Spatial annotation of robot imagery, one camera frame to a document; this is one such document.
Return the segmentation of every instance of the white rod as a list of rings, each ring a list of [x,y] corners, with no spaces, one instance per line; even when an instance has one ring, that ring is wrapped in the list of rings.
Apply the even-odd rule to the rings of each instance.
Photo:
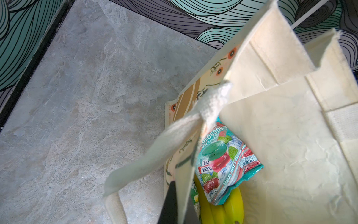
[[[320,0],[315,6],[308,10],[303,16],[301,16],[294,24],[292,24],[291,29],[295,29],[300,23],[307,19],[312,13],[324,5],[328,0]]]

